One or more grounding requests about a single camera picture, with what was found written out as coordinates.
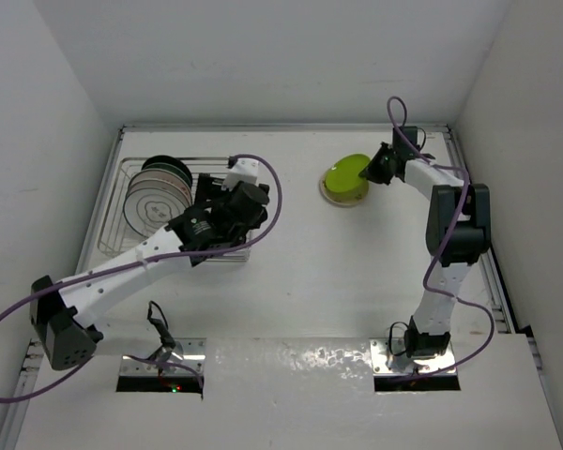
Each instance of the gray wall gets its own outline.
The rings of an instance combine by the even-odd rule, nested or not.
[[[563,0],[519,0],[458,122],[493,241],[531,322],[563,439]]]
[[[122,122],[456,119],[510,0],[35,0]]]
[[[74,270],[111,140],[31,0],[0,0],[0,312],[34,279]],[[0,325],[0,396],[18,378],[27,314]]]

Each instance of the metal frame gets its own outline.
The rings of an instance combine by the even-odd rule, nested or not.
[[[449,157],[452,163],[458,165],[459,167],[464,167],[463,154],[459,148],[458,143],[455,141],[451,129],[446,125],[438,124],[419,124],[428,132],[441,132],[444,135],[444,140],[449,151]],[[138,124],[138,125],[128,125],[123,126],[119,129],[117,136],[114,139],[113,147],[111,149],[111,154],[109,155],[106,167],[104,169],[104,175],[102,176],[102,182],[100,184],[100,189],[98,197],[92,212],[92,217],[88,226],[87,234],[84,239],[84,245],[82,247],[82,252],[80,254],[79,262],[77,264],[76,273],[83,272],[86,268],[88,257],[90,253],[90,247],[95,241],[97,232],[99,231],[98,215],[101,211],[104,203],[107,202],[107,192],[106,189],[110,185],[112,178],[115,176],[114,164],[116,163],[119,152],[121,150],[121,144],[126,133],[131,132],[157,132],[157,131],[302,131],[302,130],[321,130],[321,131],[331,131],[331,130],[344,130],[344,131],[389,131],[391,130],[391,125],[388,124],[253,124],[253,125],[150,125],[150,124]],[[495,314],[495,319],[497,320],[497,328],[499,333],[514,333],[515,327],[513,325],[512,314],[509,304],[507,302],[506,295],[503,291],[502,283],[500,282],[500,277],[498,276],[498,271],[496,270],[495,260],[490,250],[486,255],[481,257],[481,267],[482,274],[484,278],[484,283],[486,288],[492,294],[493,302],[493,313]],[[37,353],[43,354],[41,351],[41,346],[38,340],[33,339],[29,344],[29,349],[27,355],[33,354],[34,364],[30,365],[28,363],[28,357],[25,357],[23,361],[23,367],[21,376],[17,384],[17,391],[14,395],[19,395],[26,392],[31,392],[35,386],[36,378],[38,377],[39,364],[41,362],[41,357]],[[15,448],[19,433],[23,426],[23,420],[25,413],[27,411],[28,401],[13,403],[8,407],[7,420],[2,427],[0,433],[0,450],[12,450]]]

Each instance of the dish rack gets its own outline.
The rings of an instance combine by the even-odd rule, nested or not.
[[[200,173],[210,173],[214,176],[225,176],[227,174],[226,157],[179,157],[180,161],[191,170],[193,183],[191,188],[192,198],[196,195],[196,185]],[[123,203],[128,191],[129,180],[142,169],[142,165],[147,157],[126,157],[121,160],[117,167],[111,196],[106,206],[106,213],[100,226],[98,238],[98,250],[114,258],[124,253],[138,244],[144,238],[135,232],[123,217]],[[252,239],[252,231],[247,235],[247,239]],[[209,261],[245,262],[251,254],[250,248],[211,258]]]

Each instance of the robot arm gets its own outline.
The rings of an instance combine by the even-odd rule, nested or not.
[[[417,146],[417,127],[402,127]],[[396,176],[416,188],[430,202],[426,245],[432,256],[440,247],[452,219],[463,181],[417,158],[396,132],[392,146],[382,142],[361,176],[378,184],[389,184]],[[450,342],[450,316],[461,284],[472,264],[490,247],[490,193],[485,185],[469,186],[460,221],[428,284],[443,293],[426,290],[408,324],[404,347],[408,357],[426,358],[443,354]]]
[[[90,272],[99,273],[134,263],[116,277],[98,277],[41,296],[31,304],[30,319],[55,370],[73,368],[95,354],[134,352],[146,356],[160,343],[174,347],[166,327],[148,322],[110,320],[104,314],[158,279],[190,270],[206,256],[173,257],[176,253],[232,248],[246,242],[248,231],[267,219],[268,186],[256,186],[258,165],[233,161],[225,180],[199,177],[195,204],[136,248]],[[76,278],[65,278],[63,281]],[[32,285],[33,292],[52,286],[50,277]]]

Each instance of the stack of plates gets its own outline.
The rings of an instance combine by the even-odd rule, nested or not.
[[[192,176],[179,159],[151,157],[129,181],[123,215],[143,237],[151,236],[192,204]]]

